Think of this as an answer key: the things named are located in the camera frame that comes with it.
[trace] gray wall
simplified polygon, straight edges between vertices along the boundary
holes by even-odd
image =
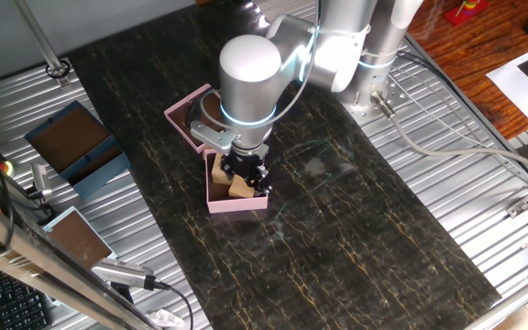
[[[9,0],[0,0],[0,77],[44,62]],[[194,0],[27,0],[57,54],[194,4]]]

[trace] pink box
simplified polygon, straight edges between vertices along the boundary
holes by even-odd
[[[201,141],[197,140],[191,135],[191,132],[189,131],[189,128],[184,124],[186,115],[188,114],[189,110],[191,109],[191,101],[199,101],[199,96],[201,96],[206,90],[211,88],[211,85],[209,83],[206,83],[198,90],[190,93],[189,95],[185,96],[182,100],[180,100],[177,104],[171,106],[164,112],[164,115],[166,116],[166,119],[176,128],[179,133],[181,133],[182,137],[189,142],[191,147],[197,151],[197,153],[201,153],[205,149],[209,148],[209,146],[205,145],[204,143],[201,143]],[[221,111],[219,110],[219,103],[218,99],[220,99],[219,93],[214,93],[214,97],[211,97],[212,95],[209,95],[205,98],[205,109],[209,114],[217,119],[220,120],[221,118]],[[222,131],[223,128],[220,126],[213,124],[210,122],[205,116],[202,117],[201,121],[206,124],[207,126],[213,128],[216,131]]]
[[[262,210],[268,208],[268,196],[253,198],[230,198],[229,186],[214,183],[211,169],[214,166],[217,151],[208,149],[203,153],[205,159],[205,178],[207,179],[207,207],[209,213]]]

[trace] red object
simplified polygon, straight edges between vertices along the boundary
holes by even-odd
[[[474,9],[466,10],[466,8],[462,9],[459,12],[459,15],[456,16],[457,11],[461,5],[455,7],[454,9],[448,11],[445,13],[444,17],[445,19],[454,25],[454,27],[459,27],[460,25],[466,23],[467,20],[471,19],[473,16],[479,14],[482,12],[482,10],[486,9],[488,7],[488,2],[486,0],[480,0],[479,4],[477,4]]]

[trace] metal rod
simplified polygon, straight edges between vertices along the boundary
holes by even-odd
[[[32,11],[29,10],[26,0],[10,0],[11,5],[16,9],[19,16],[22,18],[26,26],[29,28],[34,40],[36,41],[36,46],[44,56],[46,63],[50,66],[53,71],[62,71],[62,65],[59,61],[59,58],[56,57],[52,46],[50,45],[44,31],[38,24],[38,21],[32,14]]]
[[[6,240],[8,223],[9,219],[0,214],[0,244],[2,245],[2,242]],[[11,251],[0,255],[1,271],[61,300],[112,329],[157,329],[135,307],[129,305],[126,308],[129,302],[121,296],[115,294],[112,297],[107,294],[107,291],[101,287],[101,285],[107,285],[101,279],[97,278],[98,282],[95,282],[84,277],[81,272],[58,257],[48,244],[53,245],[62,253],[64,253],[63,249],[55,242],[47,243],[42,240],[41,237],[46,237],[46,234],[39,227],[29,220],[26,226],[33,233],[28,233],[16,225],[10,245]],[[60,281],[62,285],[56,285],[55,290],[54,283],[51,283],[47,277]]]
[[[470,324],[466,330],[491,329],[526,303],[528,303],[528,284],[492,307],[473,324]]]

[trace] keyboard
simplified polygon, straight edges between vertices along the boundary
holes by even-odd
[[[44,295],[0,271],[0,330],[50,327]]]

